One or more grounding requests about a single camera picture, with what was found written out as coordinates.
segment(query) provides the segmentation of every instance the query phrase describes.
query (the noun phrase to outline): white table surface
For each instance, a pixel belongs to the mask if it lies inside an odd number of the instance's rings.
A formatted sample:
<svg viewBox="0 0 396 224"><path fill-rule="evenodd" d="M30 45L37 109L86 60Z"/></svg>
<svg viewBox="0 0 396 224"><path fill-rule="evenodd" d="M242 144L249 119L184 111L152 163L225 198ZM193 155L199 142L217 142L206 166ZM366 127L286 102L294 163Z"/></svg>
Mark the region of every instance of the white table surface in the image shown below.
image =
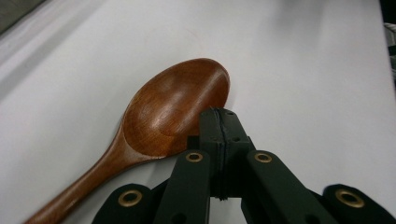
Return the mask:
<svg viewBox="0 0 396 224"><path fill-rule="evenodd" d="M211 58L258 149L309 189L343 183L396 216L396 105L377 1L52 0L0 36L0 223L21 223L87 171L125 107L163 69ZM175 159L136 167L64 223L90 223L129 183L155 187ZM211 200L210 223L246 223Z"/></svg>

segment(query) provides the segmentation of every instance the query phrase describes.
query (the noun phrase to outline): brown wooden spoon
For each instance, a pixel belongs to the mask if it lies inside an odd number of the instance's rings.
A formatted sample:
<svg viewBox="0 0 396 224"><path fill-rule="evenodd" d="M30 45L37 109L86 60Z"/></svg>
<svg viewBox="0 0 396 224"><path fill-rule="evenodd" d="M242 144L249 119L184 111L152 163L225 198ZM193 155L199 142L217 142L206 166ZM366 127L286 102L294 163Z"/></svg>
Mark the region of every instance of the brown wooden spoon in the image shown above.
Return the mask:
<svg viewBox="0 0 396 224"><path fill-rule="evenodd" d="M199 113L210 106L223 107L229 89L227 71L213 60L186 61L164 70L129 103L102 158L26 223L59 223L113 176L183 151L187 136L198 134Z"/></svg>

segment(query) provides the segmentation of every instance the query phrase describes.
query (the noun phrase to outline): spoon bowl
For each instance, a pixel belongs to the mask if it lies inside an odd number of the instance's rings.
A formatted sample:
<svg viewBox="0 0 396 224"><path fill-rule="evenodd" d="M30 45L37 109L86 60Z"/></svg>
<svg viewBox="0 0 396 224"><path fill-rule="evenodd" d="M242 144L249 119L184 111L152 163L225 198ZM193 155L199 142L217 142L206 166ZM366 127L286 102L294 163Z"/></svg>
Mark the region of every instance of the spoon bowl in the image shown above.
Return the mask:
<svg viewBox="0 0 396 224"><path fill-rule="evenodd" d="M137 164L175 155L198 134L199 114L223 107L227 71L209 59L176 64L152 78L129 103L113 142L101 159L26 223L59 223L101 184Z"/></svg>

